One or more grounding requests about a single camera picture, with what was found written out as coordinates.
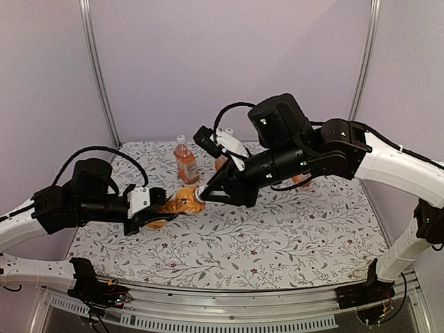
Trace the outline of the dark label tea bottle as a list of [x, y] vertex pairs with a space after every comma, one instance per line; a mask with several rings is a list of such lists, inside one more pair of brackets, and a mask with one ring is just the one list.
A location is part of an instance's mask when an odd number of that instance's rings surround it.
[[[159, 207], [155, 212], [159, 214], [179, 214], [179, 215], [196, 215], [205, 209], [205, 203], [198, 201], [195, 197], [197, 187], [184, 187], [178, 190], [166, 202], [165, 205]], [[148, 223], [145, 226], [158, 230], [164, 227], [167, 223]]]

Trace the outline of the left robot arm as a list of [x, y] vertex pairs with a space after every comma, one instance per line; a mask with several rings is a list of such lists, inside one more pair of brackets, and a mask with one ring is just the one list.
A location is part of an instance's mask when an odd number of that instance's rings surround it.
[[4, 251], [29, 239], [80, 228], [90, 221], [120, 223], [123, 233], [132, 236], [149, 223], [173, 220], [175, 214], [160, 210], [166, 203], [167, 193], [159, 187], [130, 185], [119, 192], [112, 179], [112, 166], [105, 160], [77, 161], [71, 180], [35, 192], [1, 218], [1, 284], [53, 287], [79, 292], [88, 301], [96, 301], [107, 284], [98, 281], [88, 259], [40, 261]]

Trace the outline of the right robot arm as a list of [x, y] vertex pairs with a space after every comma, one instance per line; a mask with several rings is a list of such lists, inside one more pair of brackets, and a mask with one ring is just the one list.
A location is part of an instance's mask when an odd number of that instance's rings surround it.
[[374, 302], [411, 263], [439, 244], [443, 228], [443, 165], [390, 142], [356, 121], [312, 122], [288, 93], [248, 105], [263, 151], [251, 155], [232, 135], [201, 127], [195, 143], [227, 162], [198, 190], [202, 201], [253, 207], [261, 188], [281, 190], [282, 182], [305, 174], [309, 179], [338, 176], [371, 180], [416, 196], [415, 218], [395, 244], [368, 271], [359, 287], [364, 302]]

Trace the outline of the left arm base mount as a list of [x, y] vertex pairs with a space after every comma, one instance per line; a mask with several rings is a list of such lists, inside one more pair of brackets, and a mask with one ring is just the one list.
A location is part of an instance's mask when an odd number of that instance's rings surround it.
[[74, 267], [75, 285], [67, 290], [67, 295], [102, 308], [122, 308], [132, 300], [129, 288], [120, 285], [118, 279], [107, 282], [98, 280], [97, 274], [88, 259], [71, 258]]

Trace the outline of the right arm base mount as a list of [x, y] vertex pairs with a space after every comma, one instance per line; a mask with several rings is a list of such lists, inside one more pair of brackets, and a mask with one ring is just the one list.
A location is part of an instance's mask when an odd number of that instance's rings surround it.
[[368, 267], [366, 281], [335, 289], [336, 301], [340, 309], [382, 301], [395, 295], [394, 282], [379, 281], [376, 270], [377, 259], [374, 259]]

